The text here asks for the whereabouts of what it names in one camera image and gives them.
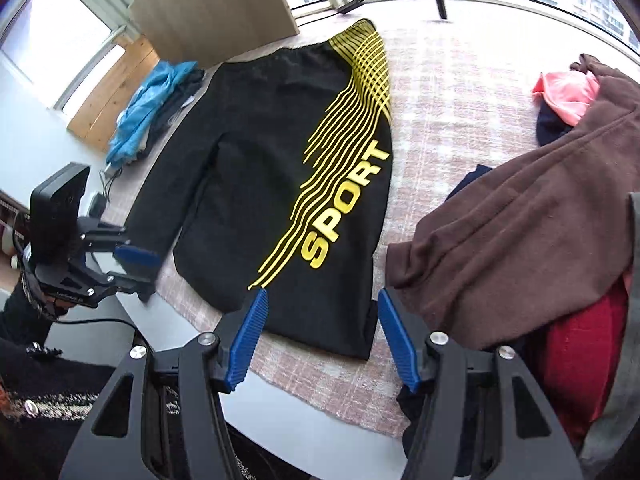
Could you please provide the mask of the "person's left hand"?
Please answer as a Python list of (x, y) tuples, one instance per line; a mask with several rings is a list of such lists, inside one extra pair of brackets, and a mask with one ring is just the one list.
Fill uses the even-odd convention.
[(21, 272), (21, 284), (29, 303), (45, 318), (57, 320), (70, 310), (70, 306), (67, 304), (62, 304), (55, 298), (47, 297), (31, 273)]

